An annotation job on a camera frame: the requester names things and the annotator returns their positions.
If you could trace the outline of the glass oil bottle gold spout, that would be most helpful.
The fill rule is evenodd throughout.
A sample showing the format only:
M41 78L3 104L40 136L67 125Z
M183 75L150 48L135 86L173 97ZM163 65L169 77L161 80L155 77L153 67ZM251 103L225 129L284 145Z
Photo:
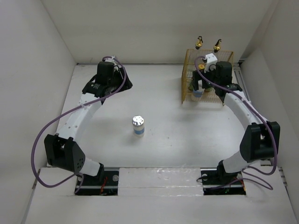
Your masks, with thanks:
M218 51L220 51L221 49L221 42L222 42L222 39L219 39L216 44L214 45L214 53L217 53Z

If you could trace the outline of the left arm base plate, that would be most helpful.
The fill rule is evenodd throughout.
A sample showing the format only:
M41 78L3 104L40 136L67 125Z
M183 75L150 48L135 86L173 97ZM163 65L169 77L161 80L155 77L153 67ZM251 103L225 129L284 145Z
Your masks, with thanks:
M105 168L101 180L84 175L77 176L74 194L77 196L117 196L120 168Z

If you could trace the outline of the red sauce bottle yellow cap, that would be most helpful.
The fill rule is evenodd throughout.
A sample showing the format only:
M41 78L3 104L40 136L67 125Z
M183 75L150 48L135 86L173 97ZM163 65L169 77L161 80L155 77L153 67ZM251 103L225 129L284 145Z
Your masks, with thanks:
M190 91L202 93L205 89L203 88L203 82L201 76L196 70L192 72L192 78L188 86Z

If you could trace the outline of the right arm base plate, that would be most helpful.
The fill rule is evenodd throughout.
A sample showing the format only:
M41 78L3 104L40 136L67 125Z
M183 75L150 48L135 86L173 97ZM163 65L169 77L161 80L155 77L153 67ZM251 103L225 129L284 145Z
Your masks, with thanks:
M197 182L205 196L246 195L241 172L220 177L216 168L201 168Z

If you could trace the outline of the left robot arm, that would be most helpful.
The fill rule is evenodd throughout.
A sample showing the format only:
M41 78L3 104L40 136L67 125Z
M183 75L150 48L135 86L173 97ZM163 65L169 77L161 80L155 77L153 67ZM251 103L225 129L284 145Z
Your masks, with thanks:
M120 61L114 56L104 57L97 65L96 74L84 86L78 105L65 124L54 135L45 137L48 164L75 175L88 175L92 184L101 184L104 181L103 165L87 158L79 141L105 100L132 86Z

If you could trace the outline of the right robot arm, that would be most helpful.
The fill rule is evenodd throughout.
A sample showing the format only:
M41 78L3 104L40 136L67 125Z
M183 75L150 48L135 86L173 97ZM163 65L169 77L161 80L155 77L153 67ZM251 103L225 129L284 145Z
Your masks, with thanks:
M244 169L252 168L253 163L267 159L273 159L272 171L255 170L263 175L272 175L278 161L280 125L262 116L246 99L242 88L232 82L232 65L229 62L210 63L204 69L199 69L199 64L195 63L195 68L192 73L193 89L199 89L199 81L203 88L212 87L244 129L239 150L219 162L215 175L217 181L226 184Z

